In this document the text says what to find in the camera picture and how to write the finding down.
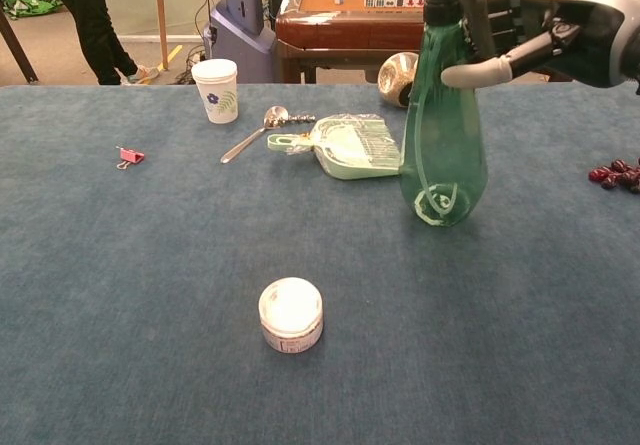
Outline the wooden pole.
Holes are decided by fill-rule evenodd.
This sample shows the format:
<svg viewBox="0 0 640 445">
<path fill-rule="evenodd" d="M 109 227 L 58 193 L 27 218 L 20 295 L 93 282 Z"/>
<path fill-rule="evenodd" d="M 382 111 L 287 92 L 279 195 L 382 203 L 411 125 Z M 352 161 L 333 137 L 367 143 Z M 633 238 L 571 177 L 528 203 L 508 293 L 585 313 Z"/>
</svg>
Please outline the wooden pole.
<svg viewBox="0 0 640 445">
<path fill-rule="evenodd" d="M 166 33 L 166 18 L 165 18 L 165 4 L 164 0 L 156 1 L 156 13 L 159 30 L 159 43 L 162 57 L 162 69 L 167 70 L 169 68 L 168 58 L 168 45 L 167 45 L 167 33 Z"/>
</svg>

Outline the dark slanted pole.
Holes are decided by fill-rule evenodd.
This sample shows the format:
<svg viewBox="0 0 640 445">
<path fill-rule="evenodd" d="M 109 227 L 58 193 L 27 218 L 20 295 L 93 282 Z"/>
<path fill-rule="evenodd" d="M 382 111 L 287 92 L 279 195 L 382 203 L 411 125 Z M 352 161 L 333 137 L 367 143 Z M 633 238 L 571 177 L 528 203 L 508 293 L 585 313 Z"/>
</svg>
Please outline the dark slanted pole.
<svg viewBox="0 0 640 445">
<path fill-rule="evenodd" d="M 2 35 L 6 45 L 8 46 L 14 60 L 16 61 L 19 69 L 21 70 L 25 80 L 28 84 L 37 84 L 39 78 L 32 67 L 21 43 L 14 33 L 9 20 L 0 8 L 0 34 Z"/>
</svg>

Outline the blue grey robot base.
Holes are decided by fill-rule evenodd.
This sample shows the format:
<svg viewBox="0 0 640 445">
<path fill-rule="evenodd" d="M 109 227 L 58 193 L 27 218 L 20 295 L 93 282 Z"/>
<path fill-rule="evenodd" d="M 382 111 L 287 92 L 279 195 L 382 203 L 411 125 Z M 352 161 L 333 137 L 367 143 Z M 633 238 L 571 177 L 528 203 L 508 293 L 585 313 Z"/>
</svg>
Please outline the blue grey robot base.
<svg viewBox="0 0 640 445">
<path fill-rule="evenodd" d="M 276 35 L 265 25 L 262 0 L 219 0 L 209 25 L 209 56 L 235 62 L 239 83 L 280 80 Z"/>
</svg>

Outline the white round cream jar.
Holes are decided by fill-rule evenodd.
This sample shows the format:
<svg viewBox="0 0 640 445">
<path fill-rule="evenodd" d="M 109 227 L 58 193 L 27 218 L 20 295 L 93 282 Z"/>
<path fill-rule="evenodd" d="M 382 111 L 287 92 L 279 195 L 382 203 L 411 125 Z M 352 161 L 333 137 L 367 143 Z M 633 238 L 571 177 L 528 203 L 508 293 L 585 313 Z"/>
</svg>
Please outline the white round cream jar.
<svg viewBox="0 0 640 445">
<path fill-rule="evenodd" d="M 266 342 L 280 353 L 309 350 L 324 329 L 322 296 L 302 278 L 285 277 L 269 284 L 260 295 L 258 312 Z"/>
</svg>

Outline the paper cup with flower print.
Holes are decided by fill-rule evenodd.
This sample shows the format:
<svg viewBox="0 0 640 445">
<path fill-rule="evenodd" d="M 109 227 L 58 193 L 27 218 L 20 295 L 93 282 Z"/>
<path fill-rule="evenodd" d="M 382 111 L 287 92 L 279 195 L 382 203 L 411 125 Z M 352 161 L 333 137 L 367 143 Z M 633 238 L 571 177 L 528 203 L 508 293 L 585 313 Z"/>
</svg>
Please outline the paper cup with flower print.
<svg viewBox="0 0 640 445">
<path fill-rule="evenodd" d="M 228 124 L 238 117 L 237 65 L 224 58 L 207 59 L 192 66 L 207 117 L 213 124 Z"/>
</svg>

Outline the person in black trousers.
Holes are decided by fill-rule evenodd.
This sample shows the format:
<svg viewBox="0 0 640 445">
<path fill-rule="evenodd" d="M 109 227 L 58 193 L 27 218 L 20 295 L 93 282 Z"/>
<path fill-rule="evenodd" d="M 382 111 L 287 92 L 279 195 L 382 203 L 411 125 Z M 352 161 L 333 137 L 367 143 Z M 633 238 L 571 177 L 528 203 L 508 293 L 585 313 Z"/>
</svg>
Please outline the person in black trousers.
<svg viewBox="0 0 640 445">
<path fill-rule="evenodd" d="M 139 85 L 155 79 L 159 70 L 137 64 L 123 48 L 113 28 L 106 0 L 61 0 L 71 13 L 81 51 L 101 85 L 125 79 Z"/>
</svg>

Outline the pink binder clip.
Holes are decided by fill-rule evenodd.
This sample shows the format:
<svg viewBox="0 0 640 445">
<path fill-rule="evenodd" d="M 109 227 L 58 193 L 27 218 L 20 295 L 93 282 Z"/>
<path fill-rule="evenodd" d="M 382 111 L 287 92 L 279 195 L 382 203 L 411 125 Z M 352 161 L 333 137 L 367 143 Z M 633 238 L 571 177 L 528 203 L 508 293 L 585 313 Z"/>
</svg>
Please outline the pink binder clip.
<svg viewBox="0 0 640 445">
<path fill-rule="evenodd" d="M 143 152 L 131 148 L 117 146 L 119 151 L 120 162 L 116 165 L 118 170 L 126 170 L 131 165 L 137 165 L 145 159 Z"/>
</svg>

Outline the metal spoon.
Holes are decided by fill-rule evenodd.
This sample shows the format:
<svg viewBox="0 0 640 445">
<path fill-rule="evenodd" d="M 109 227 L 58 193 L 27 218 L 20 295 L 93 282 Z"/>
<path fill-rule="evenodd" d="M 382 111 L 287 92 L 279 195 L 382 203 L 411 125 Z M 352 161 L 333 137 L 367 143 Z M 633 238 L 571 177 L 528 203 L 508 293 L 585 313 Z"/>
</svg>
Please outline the metal spoon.
<svg viewBox="0 0 640 445">
<path fill-rule="evenodd" d="M 264 115 L 262 126 L 252 132 L 248 137 L 234 145 L 220 159 L 221 164 L 228 164 L 234 160 L 242 151 L 262 136 L 267 130 L 277 128 L 289 117 L 288 111 L 282 106 L 270 107 Z"/>
</svg>

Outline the green dustpan set in wrap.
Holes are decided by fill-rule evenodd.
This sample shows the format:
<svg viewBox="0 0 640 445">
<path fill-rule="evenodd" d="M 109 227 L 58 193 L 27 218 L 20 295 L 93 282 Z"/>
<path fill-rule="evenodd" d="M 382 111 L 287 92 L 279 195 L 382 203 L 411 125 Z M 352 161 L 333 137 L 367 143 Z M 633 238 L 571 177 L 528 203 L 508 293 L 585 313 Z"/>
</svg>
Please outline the green dustpan set in wrap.
<svg viewBox="0 0 640 445">
<path fill-rule="evenodd" d="M 288 155 L 312 152 L 326 174 L 356 180 L 399 174 L 401 153 L 385 120 L 375 114 L 337 114 L 301 134 L 272 134 L 267 147 Z"/>
</svg>

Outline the green bag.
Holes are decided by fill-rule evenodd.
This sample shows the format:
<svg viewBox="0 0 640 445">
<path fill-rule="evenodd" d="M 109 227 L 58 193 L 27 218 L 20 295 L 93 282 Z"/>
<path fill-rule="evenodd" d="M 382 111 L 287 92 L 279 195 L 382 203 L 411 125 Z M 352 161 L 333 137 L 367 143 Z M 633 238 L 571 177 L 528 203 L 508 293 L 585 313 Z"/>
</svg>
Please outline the green bag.
<svg viewBox="0 0 640 445">
<path fill-rule="evenodd" d="M 63 5 L 61 0 L 0 0 L 0 4 L 11 20 L 48 15 Z"/>
</svg>

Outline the wooden mahjong table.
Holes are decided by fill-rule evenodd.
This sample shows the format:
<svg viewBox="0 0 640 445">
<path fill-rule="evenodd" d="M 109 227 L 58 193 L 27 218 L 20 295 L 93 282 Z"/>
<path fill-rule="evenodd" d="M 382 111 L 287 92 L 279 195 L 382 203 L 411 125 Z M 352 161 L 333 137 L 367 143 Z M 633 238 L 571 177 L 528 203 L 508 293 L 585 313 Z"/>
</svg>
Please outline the wooden mahjong table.
<svg viewBox="0 0 640 445">
<path fill-rule="evenodd" d="M 275 19 L 282 81 L 299 83 L 317 68 L 373 72 L 391 55 L 417 52 L 418 7 L 367 7 L 366 0 L 282 0 Z"/>
</svg>

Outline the round glass jar black lid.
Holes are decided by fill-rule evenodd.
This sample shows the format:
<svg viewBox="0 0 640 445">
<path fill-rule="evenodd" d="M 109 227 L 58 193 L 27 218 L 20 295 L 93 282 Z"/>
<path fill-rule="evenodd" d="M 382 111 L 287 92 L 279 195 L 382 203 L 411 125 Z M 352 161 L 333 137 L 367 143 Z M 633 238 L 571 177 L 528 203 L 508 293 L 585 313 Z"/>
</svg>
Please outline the round glass jar black lid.
<svg viewBox="0 0 640 445">
<path fill-rule="evenodd" d="M 401 52 L 390 56 L 380 67 L 377 86 L 388 104 L 407 108 L 416 73 L 419 55 Z"/>
</svg>

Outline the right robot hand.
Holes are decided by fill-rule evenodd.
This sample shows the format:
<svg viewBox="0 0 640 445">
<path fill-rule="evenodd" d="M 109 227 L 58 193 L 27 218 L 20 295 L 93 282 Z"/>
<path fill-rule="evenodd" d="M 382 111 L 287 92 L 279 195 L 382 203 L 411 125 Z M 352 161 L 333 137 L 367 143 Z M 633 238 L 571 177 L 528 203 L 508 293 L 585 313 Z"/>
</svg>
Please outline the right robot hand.
<svg viewBox="0 0 640 445">
<path fill-rule="evenodd" d="M 441 73 L 477 89 L 529 72 L 558 72 L 585 85 L 639 84 L 640 0 L 464 0 L 472 59 Z"/>
</svg>

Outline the green plastic spray bottle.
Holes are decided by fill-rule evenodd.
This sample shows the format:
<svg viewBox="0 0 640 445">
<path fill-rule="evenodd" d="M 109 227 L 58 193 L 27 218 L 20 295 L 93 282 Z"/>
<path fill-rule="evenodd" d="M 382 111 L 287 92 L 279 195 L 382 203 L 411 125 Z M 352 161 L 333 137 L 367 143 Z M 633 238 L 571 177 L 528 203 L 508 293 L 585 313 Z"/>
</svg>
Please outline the green plastic spray bottle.
<svg viewBox="0 0 640 445">
<path fill-rule="evenodd" d="M 488 170 L 475 92 L 443 84 L 446 68 L 469 62 L 461 0 L 425 0 L 424 29 L 401 150 L 400 187 L 431 226 L 463 221 L 480 201 Z"/>
</svg>

